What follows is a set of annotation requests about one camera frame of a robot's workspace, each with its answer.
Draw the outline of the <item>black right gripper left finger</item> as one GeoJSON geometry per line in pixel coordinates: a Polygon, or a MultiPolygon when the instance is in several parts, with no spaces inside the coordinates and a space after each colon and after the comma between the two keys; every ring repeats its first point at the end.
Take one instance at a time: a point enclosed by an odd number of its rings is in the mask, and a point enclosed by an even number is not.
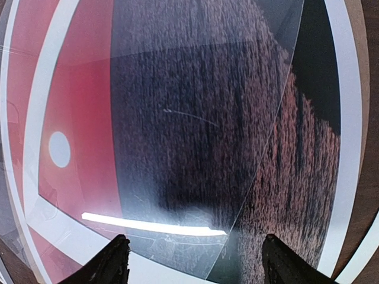
{"type": "Polygon", "coordinates": [[[61,284],[125,284],[130,269],[130,240],[119,234],[77,272],[61,284]]]}

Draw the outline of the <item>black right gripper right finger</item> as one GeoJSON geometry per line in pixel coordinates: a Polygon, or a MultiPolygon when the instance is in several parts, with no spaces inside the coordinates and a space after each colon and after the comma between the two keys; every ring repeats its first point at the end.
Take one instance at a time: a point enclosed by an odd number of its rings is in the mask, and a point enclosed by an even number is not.
{"type": "Polygon", "coordinates": [[[283,243],[268,234],[262,245],[262,265],[265,283],[333,284],[335,281],[320,273],[283,243]]]}

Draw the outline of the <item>clear acrylic sheet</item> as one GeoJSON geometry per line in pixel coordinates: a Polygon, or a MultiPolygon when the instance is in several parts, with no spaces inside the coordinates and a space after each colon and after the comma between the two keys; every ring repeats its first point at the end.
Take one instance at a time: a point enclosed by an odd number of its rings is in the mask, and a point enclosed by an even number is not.
{"type": "Polygon", "coordinates": [[[1,142],[36,278],[118,234],[131,283],[201,283],[246,203],[303,1],[2,1],[1,142]]]}

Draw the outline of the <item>brown backing board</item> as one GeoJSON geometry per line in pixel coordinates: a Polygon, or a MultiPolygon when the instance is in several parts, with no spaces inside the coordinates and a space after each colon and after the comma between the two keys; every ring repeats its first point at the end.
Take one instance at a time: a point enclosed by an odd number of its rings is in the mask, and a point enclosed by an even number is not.
{"type": "Polygon", "coordinates": [[[346,248],[358,250],[378,213],[378,1],[348,1],[362,83],[361,164],[346,248]]]}

